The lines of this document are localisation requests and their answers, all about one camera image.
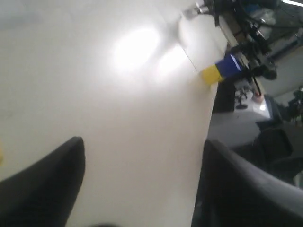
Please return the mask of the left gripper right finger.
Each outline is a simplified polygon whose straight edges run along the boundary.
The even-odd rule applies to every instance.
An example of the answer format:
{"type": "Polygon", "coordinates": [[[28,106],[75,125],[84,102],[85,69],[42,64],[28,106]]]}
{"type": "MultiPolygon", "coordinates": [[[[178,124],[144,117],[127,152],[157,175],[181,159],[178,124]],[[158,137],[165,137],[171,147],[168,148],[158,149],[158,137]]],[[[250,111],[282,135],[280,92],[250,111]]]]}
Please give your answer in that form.
{"type": "Polygon", "coordinates": [[[301,227],[303,192],[217,140],[204,143],[193,227],[301,227]]]}

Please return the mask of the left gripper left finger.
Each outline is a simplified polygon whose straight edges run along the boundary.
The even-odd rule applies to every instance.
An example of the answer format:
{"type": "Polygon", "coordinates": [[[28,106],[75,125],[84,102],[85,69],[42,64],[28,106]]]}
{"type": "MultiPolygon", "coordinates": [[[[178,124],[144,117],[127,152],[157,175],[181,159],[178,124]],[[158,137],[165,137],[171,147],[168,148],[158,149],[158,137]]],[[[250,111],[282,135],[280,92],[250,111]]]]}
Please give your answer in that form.
{"type": "Polygon", "coordinates": [[[64,227],[85,173],[85,147],[72,137],[0,183],[2,227],[64,227]]]}

